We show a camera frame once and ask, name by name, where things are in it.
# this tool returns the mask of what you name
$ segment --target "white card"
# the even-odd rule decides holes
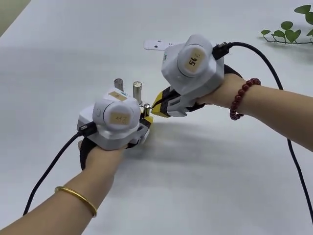
[[[143,43],[143,48],[145,48],[146,50],[165,50],[166,48],[177,44],[179,43],[175,43],[172,41],[146,40]]]

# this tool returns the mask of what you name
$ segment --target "bracelet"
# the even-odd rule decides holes
[[[257,78],[250,79],[245,84],[243,84],[241,89],[238,91],[238,95],[235,96],[235,99],[231,103],[231,106],[230,106],[229,116],[232,120],[238,120],[239,118],[244,116],[243,114],[238,114],[237,109],[241,101],[243,100],[243,97],[245,93],[247,92],[247,90],[249,90],[249,88],[252,87],[253,85],[260,85],[260,84],[261,84],[261,81]]]
[[[88,201],[87,198],[85,198],[80,193],[78,193],[78,192],[76,192],[70,188],[66,188],[66,187],[62,187],[62,186],[58,186],[55,188],[54,192],[58,192],[58,191],[67,192],[67,193],[77,197],[79,200],[81,200],[88,207],[88,209],[92,213],[93,218],[95,218],[97,216],[96,207],[90,201]]]

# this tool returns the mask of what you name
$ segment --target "printed number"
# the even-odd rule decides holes
[[[194,65],[196,65],[196,61],[197,61],[197,59],[196,58],[190,58],[190,61],[189,61],[189,64],[190,65],[192,65],[192,66],[194,66]]]
[[[117,120],[119,123],[122,123],[122,124],[126,124],[127,122],[127,119],[126,119],[126,117],[120,117],[120,116],[118,116],[118,117],[116,117],[115,118],[115,120]]]

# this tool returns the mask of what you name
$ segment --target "forearm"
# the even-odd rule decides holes
[[[277,89],[252,86],[238,109],[281,135],[313,151],[313,98]]]
[[[116,157],[117,159],[110,160],[110,168],[87,168],[65,187],[79,192],[98,208],[112,186],[114,173],[120,162],[119,157]],[[80,235],[91,219],[92,213],[82,201],[69,193],[59,191],[29,214],[0,231],[0,235]]]

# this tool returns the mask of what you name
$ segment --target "hand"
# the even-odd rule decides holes
[[[82,141],[78,142],[78,148],[80,150]],[[93,148],[86,159],[86,169],[92,168],[93,170],[99,169],[101,171],[105,170],[108,173],[115,174],[117,167],[123,161],[123,150],[126,148],[123,147],[122,149],[113,150],[113,151],[106,151],[96,146]]]
[[[214,104],[224,108],[230,108],[238,90],[243,84],[245,84],[245,82],[245,80],[235,74],[225,74],[222,85],[214,92],[199,98],[197,103]]]

